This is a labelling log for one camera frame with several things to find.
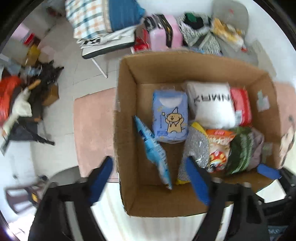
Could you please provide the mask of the plaid pillow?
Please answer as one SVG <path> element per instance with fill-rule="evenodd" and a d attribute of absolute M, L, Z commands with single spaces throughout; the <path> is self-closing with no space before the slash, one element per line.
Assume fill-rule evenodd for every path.
<path fill-rule="evenodd" d="M 73 38 L 91 40 L 137 26 L 145 15 L 137 1 L 65 1 Z"/>

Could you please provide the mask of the pink rug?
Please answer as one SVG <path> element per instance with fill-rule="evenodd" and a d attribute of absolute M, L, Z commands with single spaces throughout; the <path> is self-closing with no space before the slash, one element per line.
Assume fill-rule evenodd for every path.
<path fill-rule="evenodd" d="M 114 157 L 113 121 L 116 89 L 110 88 L 74 101 L 74 140 L 82 177 Z"/>

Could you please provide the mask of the cardboard box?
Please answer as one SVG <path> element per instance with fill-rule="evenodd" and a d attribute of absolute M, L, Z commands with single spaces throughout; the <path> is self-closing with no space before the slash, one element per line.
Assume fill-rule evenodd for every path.
<path fill-rule="evenodd" d="M 186 51 L 146 52 L 121 60 L 114 150 L 126 213 L 177 217 L 205 212 L 187 157 L 210 176 L 254 190 L 271 183 L 252 166 L 252 130 L 271 144 L 266 164 L 280 167 L 283 135 L 274 83 L 243 61 Z"/>

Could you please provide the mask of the lilac knitted cloth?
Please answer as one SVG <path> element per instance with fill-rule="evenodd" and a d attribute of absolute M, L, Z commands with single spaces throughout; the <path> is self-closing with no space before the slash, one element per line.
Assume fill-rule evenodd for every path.
<path fill-rule="evenodd" d="M 251 128 L 253 146 L 251 152 L 251 158 L 249 161 L 249 165 L 246 168 L 247 171 L 250 171 L 256 168 L 261 161 L 261 153 L 264 144 L 264 135 L 255 128 Z"/>

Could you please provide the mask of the red plastic bag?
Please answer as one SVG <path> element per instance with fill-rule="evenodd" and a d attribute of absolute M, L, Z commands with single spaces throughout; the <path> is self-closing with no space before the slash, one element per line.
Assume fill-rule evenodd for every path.
<path fill-rule="evenodd" d="M 0 83 L 0 124 L 3 126 L 10 113 L 10 101 L 14 89 L 22 83 L 18 76 L 9 76 L 1 80 Z"/>

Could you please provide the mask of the white folding chair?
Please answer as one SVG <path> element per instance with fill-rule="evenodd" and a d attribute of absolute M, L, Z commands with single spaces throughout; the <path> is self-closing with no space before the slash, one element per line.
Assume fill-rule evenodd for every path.
<path fill-rule="evenodd" d="M 82 58 L 90 59 L 99 69 L 105 78 L 108 75 L 104 72 L 101 66 L 97 63 L 95 58 L 100 55 L 105 55 L 122 49 L 130 49 L 133 53 L 133 46 L 136 39 L 136 30 L 138 25 L 127 27 L 113 33 L 99 36 L 91 40 L 79 40 L 77 43 L 82 50 Z"/>

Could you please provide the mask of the red snack bag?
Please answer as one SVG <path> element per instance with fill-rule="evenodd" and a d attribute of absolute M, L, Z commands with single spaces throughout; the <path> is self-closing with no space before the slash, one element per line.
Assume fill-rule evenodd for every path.
<path fill-rule="evenodd" d="M 231 88 L 230 93 L 235 109 L 236 125 L 250 125 L 252 122 L 252 112 L 247 90 L 243 88 Z"/>

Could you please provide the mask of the blue tissue pack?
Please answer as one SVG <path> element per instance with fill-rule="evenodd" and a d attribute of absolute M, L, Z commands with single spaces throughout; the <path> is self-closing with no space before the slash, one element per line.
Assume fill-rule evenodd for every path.
<path fill-rule="evenodd" d="M 176 90 L 156 90 L 152 97 L 152 130 L 158 142 L 184 142 L 188 134 L 188 97 Z"/>

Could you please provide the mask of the pink storage box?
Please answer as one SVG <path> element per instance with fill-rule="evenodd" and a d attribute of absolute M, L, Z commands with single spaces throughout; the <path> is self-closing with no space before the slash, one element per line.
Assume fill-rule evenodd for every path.
<path fill-rule="evenodd" d="M 174 16 L 163 14 L 147 16 L 144 25 L 151 51 L 166 51 L 182 47 L 183 36 Z"/>

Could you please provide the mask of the green snack bag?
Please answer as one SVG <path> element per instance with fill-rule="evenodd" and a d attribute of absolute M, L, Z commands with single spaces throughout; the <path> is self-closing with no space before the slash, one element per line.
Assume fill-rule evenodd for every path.
<path fill-rule="evenodd" d="M 226 165 L 226 175 L 243 172 L 247 169 L 252 156 L 254 137 L 249 127 L 234 129 L 235 138 L 230 142 L 230 154 Z"/>

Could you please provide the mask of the yellow steel scrubber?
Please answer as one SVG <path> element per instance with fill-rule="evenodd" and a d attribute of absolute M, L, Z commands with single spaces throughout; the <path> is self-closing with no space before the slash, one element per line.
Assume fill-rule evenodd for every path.
<path fill-rule="evenodd" d="M 206 131 L 196 121 L 192 122 L 188 129 L 176 181 L 177 185 L 190 182 L 186 171 L 186 159 L 188 157 L 192 157 L 199 167 L 207 169 L 209 164 L 209 140 Z"/>

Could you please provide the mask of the light blue snack packet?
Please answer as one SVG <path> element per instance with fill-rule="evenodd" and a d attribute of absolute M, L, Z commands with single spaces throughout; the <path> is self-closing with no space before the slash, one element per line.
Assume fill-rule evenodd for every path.
<path fill-rule="evenodd" d="M 171 175 L 167 163 L 166 151 L 158 143 L 153 132 L 140 120 L 136 115 L 133 116 L 137 132 L 140 134 L 144 141 L 144 148 L 146 157 L 151 163 L 157 167 L 159 177 L 162 183 L 169 189 L 172 190 L 173 185 L 171 182 Z"/>

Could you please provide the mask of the white cloth glove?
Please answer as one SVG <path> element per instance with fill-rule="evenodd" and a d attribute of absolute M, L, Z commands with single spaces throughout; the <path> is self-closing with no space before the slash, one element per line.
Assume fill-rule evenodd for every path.
<path fill-rule="evenodd" d="M 4 122 L 2 127 L 2 136 L 7 137 L 13 125 L 18 120 L 19 117 L 31 117 L 32 116 L 32 109 L 31 105 L 28 102 L 30 97 L 31 91 L 28 87 L 26 87 L 23 91 L 21 91 L 15 99 L 15 102 L 12 107 L 11 114 L 9 115 L 8 119 Z"/>

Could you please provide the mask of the grey round stool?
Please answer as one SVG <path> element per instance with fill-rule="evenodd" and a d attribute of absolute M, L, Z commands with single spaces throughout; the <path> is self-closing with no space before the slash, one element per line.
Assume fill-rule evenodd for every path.
<path fill-rule="evenodd" d="M 87 177 L 81 177 L 78 166 L 62 170 L 53 175 L 44 190 L 44 194 L 49 188 L 63 186 L 73 183 L 83 183 Z M 58 207 L 59 221 L 61 222 L 61 232 L 67 240 L 83 240 L 79 224 L 77 221 L 74 203 L 72 201 L 63 202 Z"/>

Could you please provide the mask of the orange snack bag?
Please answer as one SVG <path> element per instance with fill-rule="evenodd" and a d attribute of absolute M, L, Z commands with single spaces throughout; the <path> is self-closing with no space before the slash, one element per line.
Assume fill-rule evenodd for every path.
<path fill-rule="evenodd" d="M 209 165 L 208 172 L 223 171 L 230 154 L 230 143 L 236 134 L 232 131 L 208 129 L 206 130 L 209 140 Z"/>

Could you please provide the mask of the white sock pack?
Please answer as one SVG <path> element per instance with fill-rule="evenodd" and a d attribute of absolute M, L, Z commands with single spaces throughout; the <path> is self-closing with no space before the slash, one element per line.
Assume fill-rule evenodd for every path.
<path fill-rule="evenodd" d="M 231 129 L 235 109 L 228 83 L 187 81 L 184 85 L 192 117 L 206 129 Z"/>

